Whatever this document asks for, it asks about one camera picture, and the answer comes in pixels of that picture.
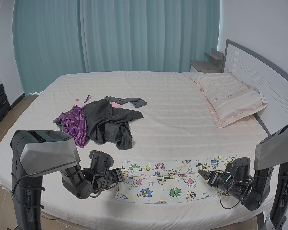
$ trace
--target mattress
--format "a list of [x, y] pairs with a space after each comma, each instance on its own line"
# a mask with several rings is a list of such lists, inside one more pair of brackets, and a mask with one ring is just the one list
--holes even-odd
[[[267, 134], [253, 116], [218, 129], [208, 105], [192, 77], [199, 73], [99, 72], [60, 76], [24, 111], [0, 143], [0, 184], [11, 190], [11, 138], [16, 130], [58, 130], [52, 121], [71, 109], [75, 99], [93, 100], [105, 96], [140, 97], [146, 106], [123, 108], [140, 111], [144, 118], [130, 122], [133, 148], [118, 150], [113, 143], [89, 141], [78, 152], [82, 168], [89, 167], [89, 152], [110, 154], [114, 168], [124, 159], [184, 160], [239, 155], [251, 158], [253, 171], [255, 145]], [[79, 200], [62, 185], [61, 174], [45, 175], [42, 192], [44, 212], [98, 230], [106, 229], [213, 229], [250, 219], [273, 203], [277, 170], [271, 180], [268, 198], [256, 211], [237, 205], [231, 210], [220, 206], [217, 197], [172, 204], [139, 204], [115, 198], [116, 188], [98, 198]], [[224, 197], [226, 207], [237, 200]]]

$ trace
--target tiled floor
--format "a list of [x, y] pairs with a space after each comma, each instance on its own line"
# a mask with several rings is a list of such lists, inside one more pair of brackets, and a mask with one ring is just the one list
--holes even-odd
[[[10, 127], [15, 123], [19, 116], [28, 108], [28, 106], [36, 99], [37, 95], [28, 95], [14, 109], [12, 109], [0, 122], [0, 142], [10, 129]], [[9, 192], [2, 190], [0, 188], [0, 230], [14, 229], [17, 226], [15, 212], [13, 208], [13, 202], [11, 200], [11, 195]], [[74, 223], [58, 219], [58, 220], [48, 220], [46, 218], [55, 219], [55, 217], [50, 216], [46, 213], [42, 213], [41, 224], [44, 230], [92, 230], [87, 227], [76, 225]], [[217, 228], [214, 230], [257, 230], [257, 219], [253, 217], [252, 219], [235, 223], [222, 228]]]

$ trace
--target cartoon print fabric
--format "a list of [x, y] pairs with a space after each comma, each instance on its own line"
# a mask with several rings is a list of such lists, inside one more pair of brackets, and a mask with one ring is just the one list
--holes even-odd
[[116, 198], [135, 203], [178, 203], [219, 196], [217, 188], [207, 185], [198, 170], [224, 171], [238, 156], [215, 156], [195, 160], [132, 160], [122, 163], [121, 182]]

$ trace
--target pillow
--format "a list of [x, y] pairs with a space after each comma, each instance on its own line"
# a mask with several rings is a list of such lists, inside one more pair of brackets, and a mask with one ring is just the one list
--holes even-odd
[[193, 79], [202, 91], [218, 128], [257, 113], [267, 106], [256, 88], [231, 73], [203, 74]]

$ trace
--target white headboard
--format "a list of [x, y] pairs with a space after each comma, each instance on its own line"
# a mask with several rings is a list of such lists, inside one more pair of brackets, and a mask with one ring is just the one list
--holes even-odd
[[232, 72], [240, 80], [255, 86], [268, 100], [266, 108], [257, 113], [266, 132], [275, 133], [288, 124], [288, 73], [231, 40], [226, 42], [222, 71]]

